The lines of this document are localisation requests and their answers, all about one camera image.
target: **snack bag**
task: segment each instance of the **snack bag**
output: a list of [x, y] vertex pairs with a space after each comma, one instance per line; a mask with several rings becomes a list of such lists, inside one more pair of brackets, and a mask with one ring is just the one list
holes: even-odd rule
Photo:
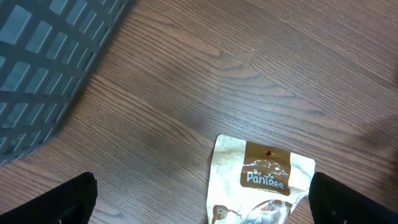
[[207, 195], [209, 224], [283, 224], [308, 195], [315, 161], [219, 135]]

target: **wood grain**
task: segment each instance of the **wood grain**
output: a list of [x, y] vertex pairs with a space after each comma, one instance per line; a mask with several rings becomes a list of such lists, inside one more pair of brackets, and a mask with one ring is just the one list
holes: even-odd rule
[[[139, 1], [61, 135], [0, 167], [0, 213], [91, 171], [92, 223], [206, 223], [218, 134], [314, 158], [398, 212], [397, 9]], [[312, 223], [308, 199], [288, 223]]]

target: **brown wood floor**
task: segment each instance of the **brown wood floor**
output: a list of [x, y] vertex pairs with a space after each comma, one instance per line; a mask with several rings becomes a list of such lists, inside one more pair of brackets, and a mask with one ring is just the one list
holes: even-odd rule
[[[140, 0], [63, 133], [0, 168], [0, 213], [84, 172], [92, 223], [206, 223], [218, 134], [314, 158], [398, 212], [398, 2]], [[312, 223], [308, 199], [289, 223]]]

